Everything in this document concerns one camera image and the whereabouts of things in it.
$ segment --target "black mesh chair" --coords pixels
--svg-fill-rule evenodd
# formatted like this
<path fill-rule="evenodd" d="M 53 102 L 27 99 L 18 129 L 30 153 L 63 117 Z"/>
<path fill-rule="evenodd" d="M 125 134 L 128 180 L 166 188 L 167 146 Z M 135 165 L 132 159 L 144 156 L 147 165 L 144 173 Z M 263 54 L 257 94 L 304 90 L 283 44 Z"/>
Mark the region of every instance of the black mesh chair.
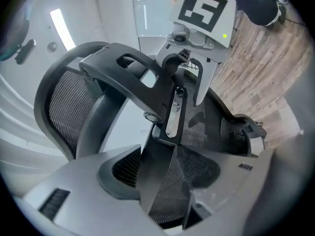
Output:
<path fill-rule="evenodd" d="M 99 152 L 126 101 L 106 84 L 98 84 L 100 96 L 93 93 L 100 88 L 78 69 L 79 61 L 104 46 L 103 42 L 87 43 L 67 52 L 47 71 L 36 94 L 36 121 L 69 160 Z M 137 61 L 126 63 L 126 70 L 138 79 L 147 71 Z M 180 71 L 180 77 L 187 91 L 180 144 L 157 141 L 153 125 L 142 154 L 137 149 L 117 156 L 97 176 L 99 184 L 116 198 L 140 199 L 144 212 L 165 229 L 183 223 L 192 188 L 208 186 L 220 175 L 217 163 L 190 148 L 237 155 L 242 161 L 251 155 L 250 138 L 266 135 L 249 117 L 233 116 L 211 89 L 203 103 L 194 106 L 197 78 L 186 70 Z M 113 185 L 110 176 L 118 180 Z"/>

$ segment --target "black cable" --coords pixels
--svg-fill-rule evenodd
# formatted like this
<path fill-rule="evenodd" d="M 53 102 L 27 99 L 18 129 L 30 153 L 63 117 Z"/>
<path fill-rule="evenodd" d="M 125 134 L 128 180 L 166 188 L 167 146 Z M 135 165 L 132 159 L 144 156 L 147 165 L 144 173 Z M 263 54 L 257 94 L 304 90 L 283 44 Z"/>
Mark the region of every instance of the black cable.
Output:
<path fill-rule="evenodd" d="M 292 23 L 295 23 L 295 24 L 297 24 L 297 25 L 301 25 L 301 26 L 305 26 L 305 27 L 306 27 L 305 24 L 298 23 L 298 22 L 296 22 L 296 21 L 292 21 L 292 20 L 290 20 L 290 19 L 288 19 L 288 18 L 286 18 L 285 20 L 288 20 L 288 21 L 290 21 L 290 22 L 292 22 Z"/>

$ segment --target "office chair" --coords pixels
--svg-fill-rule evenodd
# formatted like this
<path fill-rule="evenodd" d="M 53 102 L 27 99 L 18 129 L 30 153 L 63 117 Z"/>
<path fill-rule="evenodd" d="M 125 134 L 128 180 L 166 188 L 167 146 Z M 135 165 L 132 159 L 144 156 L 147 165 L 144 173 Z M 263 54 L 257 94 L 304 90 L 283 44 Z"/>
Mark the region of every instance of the office chair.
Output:
<path fill-rule="evenodd" d="M 49 68 L 38 88 L 34 106 L 36 121 L 69 160 L 97 154 L 124 106 L 126 96 L 117 88 L 90 77 L 82 67 L 79 69 L 95 57 L 92 53 L 101 54 L 111 48 L 126 46 L 92 42 L 75 47 Z M 117 57 L 115 62 L 137 80 L 147 71 L 141 57 L 154 63 L 129 47 L 122 53 L 124 59 Z M 170 60 L 169 65 L 177 69 L 178 63 Z M 101 63 L 112 67 L 104 59 Z M 202 104 L 194 106 L 197 78 L 189 71 L 179 69 L 173 80 L 186 90 L 182 133 L 176 136 L 179 144 L 161 142 L 156 129 L 161 125 L 152 125 L 142 153 L 139 146 L 126 149 L 97 166 L 98 172 L 95 169 L 104 190 L 118 199 L 141 200 L 143 211 L 164 229 L 183 223 L 189 226 L 190 221 L 184 218 L 193 188 L 208 186 L 219 176 L 225 181 L 233 179 L 231 185 L 244 180 L 254 160 L 248 157 L 252 155 L 250 138 L 266 135 L 249 117 L 233 116 L 211 89 Z M 236 177 L 227 169 L 231 165 L 242 169 Z M 226 195 L 228 192 L 222 191 L 220 198 Z"/>

